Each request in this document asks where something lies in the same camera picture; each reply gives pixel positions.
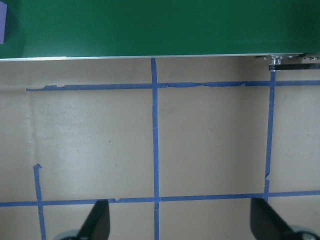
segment black bracket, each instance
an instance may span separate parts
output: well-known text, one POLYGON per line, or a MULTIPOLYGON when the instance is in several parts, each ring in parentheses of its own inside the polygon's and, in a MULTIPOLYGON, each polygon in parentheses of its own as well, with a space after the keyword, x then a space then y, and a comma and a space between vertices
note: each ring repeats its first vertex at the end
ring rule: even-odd
POLYGON ((281 70, 317 70, 320 69, 320 63, 302 63, 302 64, 270 64, 269 71, 281 70))

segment blue painter's tape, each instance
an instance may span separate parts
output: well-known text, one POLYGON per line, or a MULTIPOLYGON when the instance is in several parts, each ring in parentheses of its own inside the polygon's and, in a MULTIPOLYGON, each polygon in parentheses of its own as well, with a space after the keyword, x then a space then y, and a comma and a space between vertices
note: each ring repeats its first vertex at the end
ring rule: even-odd
POLYGON ((263 193, 244 193, 244 194, 221 194, 221 195, 196 195, 196 196, 162 196, 161 202, 174 201, 199 201, 199 200, 220 200, 220 199, 250 199, 262 198, 263 193))
POLYGON ((159 141, 158 141, 158 76, 157 63, 151 58, 152 73, 152 129, 153 129, 153 184, 154 184, 154 240, 159 240, 159 141))
POLYGON ((270 192, 269 197, 297 197, 320 195, 320 190, 315 191, 288 191, 288 192, 270 192))
POLYGON ((264 172, 264 200, 268 201, 269 197, 269 175, 271 168, 271 150, 272 150, 272 135, 274 126, 274 107, 275 107, 275 82, 276 72, 270 73, 270 93, 269 93, 269 112, 268 112, 268 129, 266 140, 266 157, 265 157, 265 172, 264 172))
POLYGON ((36 201, 11 201, 11 202, 0 202, 0 208, 5 207, 27 207, 27 206, 37 206, 36 201))
POLYGON ((37 201, 42 201, 40 180, 39 180, 39 169, 41 169, 41 168, 42 168, 42 166, 40 166, 39 164, 33 166, 35 195, 36 195, 37 201))
POLYGON ((29 89, 27 92, 39 91, 77 91, 77 90, 117 90, 117 89, 151 89, 150 83, 137 83, 137 84, 92 84, 92 85, 65 85, 56 86, 49 85, 39 89, 29 89))
POLYGON ((193 88, 198 86, 205 87, 255 87, 269 86, 270 81, 215 81, 215 82, 168 82, 158 83, 158 88, 193 88))
POLYGON ((276 86, 316 86, 320 85, 320 80, 295 80, 295 81, 276 81, 276 86))
POLYGON ((120 199, 83 199, 83 200, 56 200, 56 201, 43 201, 43 206, 55 205, 82 205, 82 204, 95 204, 99 200, 108 200, 110 204, 125 204, 125 203, 152 203, 153 197, 135 197, 135 198, 120 198, 120 199))
POLYGON ((43 208, 40 180, 39 180, 39 169, 41 169, 41 168, 42 167, 39 164, 33 166, 33 174, 34 174, 35 194, 36 194, 36 200, 37 200, 37 205, 38 205, 41 240, 46 240, 47 237, 46 237, 44 208, 43 208))
POLYGON ((159 202, 154 203, 154 239, 160 239, 159 202))

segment green panel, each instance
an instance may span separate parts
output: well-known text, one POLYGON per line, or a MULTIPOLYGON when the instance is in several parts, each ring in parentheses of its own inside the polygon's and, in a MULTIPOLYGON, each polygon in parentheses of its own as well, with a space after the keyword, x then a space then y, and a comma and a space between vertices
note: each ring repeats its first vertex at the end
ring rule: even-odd
POLYGON ((320 52, 320 0, 2 1, 0 59, 320 52))

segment purple object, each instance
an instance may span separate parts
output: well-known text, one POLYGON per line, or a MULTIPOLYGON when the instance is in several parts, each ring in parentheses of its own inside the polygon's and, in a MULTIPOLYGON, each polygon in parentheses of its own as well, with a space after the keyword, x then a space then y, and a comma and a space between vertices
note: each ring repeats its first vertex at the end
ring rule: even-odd
POLYGON ((7 5, 0 1, 0 44, 5 40, 5 26, 7 16, 7 5))

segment grid square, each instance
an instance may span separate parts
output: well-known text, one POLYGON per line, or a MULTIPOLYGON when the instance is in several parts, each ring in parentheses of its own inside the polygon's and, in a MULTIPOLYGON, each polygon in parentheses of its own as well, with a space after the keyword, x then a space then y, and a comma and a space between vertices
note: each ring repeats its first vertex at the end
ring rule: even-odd
POLYGON ((34 92, 43 200, 153 197, 151 103, 151 89, 34 92))
POLYGON ((150 84, 150 59, 10 61, 0 64, 1 88, 39 89, 49 85, 150 84))
POLYGON ((270 197, 269 204, 294 231, 320 235, 320 196, 270 197))
POLYGON ((0 92, 0 202, 36 200, 29 102, 26 92, 0 92))
POLYGON ((250 199, 161 202, 161 240, 254 240, 250 199))
POLYGON ((159 83, 269 81, 269 62, 254 56, 157 58, 159 83))
POLYGON ((159 89, 160 195, 264 191, 268 87, 159 89))
MULTIPOLYGON (((47 240, 75 236, 93 205, 56 205, 44 207, 47 240)), ((116 203, 109 205, 109 240, 150 240, 154 238, 154 204, 116 203)))
POLYGON ((0 207, 1 240, 40 240, 36 206, 0 207))
POLYGON ((319 190, 320 86, 276 87, 270 192, 319 190))

